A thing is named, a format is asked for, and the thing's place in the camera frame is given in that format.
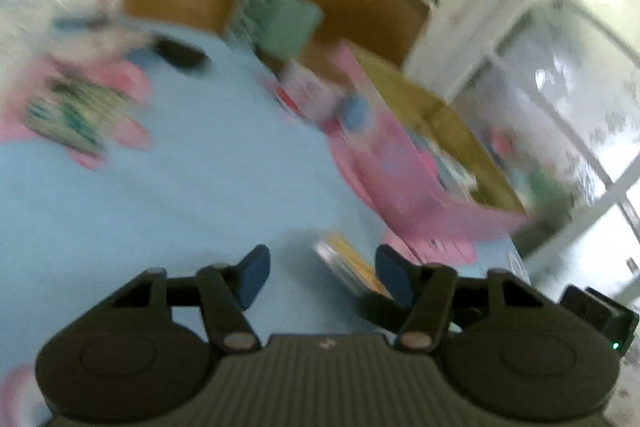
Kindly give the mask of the blue round lid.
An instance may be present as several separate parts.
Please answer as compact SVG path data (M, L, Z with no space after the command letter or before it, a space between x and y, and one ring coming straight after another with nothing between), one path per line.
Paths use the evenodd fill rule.
M349 95L342 102L337 120L347 132L360 132L369 124L371 104L361 94Z

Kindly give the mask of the green floral patterned box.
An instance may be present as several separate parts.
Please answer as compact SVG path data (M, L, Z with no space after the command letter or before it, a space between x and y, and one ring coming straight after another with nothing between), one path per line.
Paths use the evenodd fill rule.
M101 156L106 140L132 100L84 77L49 77L25 105L23 124L76 152Z

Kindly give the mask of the yellow card packet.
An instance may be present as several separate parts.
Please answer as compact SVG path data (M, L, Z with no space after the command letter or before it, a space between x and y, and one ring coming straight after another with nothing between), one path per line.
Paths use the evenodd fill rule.
M334 277L356 296L376 294L390 298L372 265L343 234L331 232L321 236L314 244L314 251Z

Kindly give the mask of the green white drink carton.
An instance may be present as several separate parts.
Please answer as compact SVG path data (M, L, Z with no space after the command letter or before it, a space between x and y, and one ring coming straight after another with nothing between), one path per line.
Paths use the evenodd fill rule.
M234 0L224 41L234 48L254 50L277 0Z

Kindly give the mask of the pink cardboard storage box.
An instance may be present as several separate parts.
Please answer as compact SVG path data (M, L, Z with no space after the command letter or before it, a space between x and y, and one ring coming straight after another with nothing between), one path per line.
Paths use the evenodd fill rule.
M414 263L472 265L474 245L509 236L525 225L523 210L474 202L446 191L436 156L417 146L378 91L378 80L398 93L405 78L394 66L345 41L330 60L371 104L370 120L360 132L340 123L328 133L338 171L352 191L386 225L390 245Z

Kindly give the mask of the blue pig cartoon tablecloth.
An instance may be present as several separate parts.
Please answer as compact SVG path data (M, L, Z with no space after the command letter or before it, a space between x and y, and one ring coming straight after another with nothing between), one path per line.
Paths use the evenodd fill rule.
M258 63L188 32L212 58L181 74L139 54L151 101L149 150L114 147L105 167L81 167L41 140L1 149L1 421L35 426L46 410L32 373L43 343L144 268L188 274L264 243L273 271L250 311L263 333L345 332L355 324L311 249L343 232L371 254L382 221L338 173L326 137L285 113Z

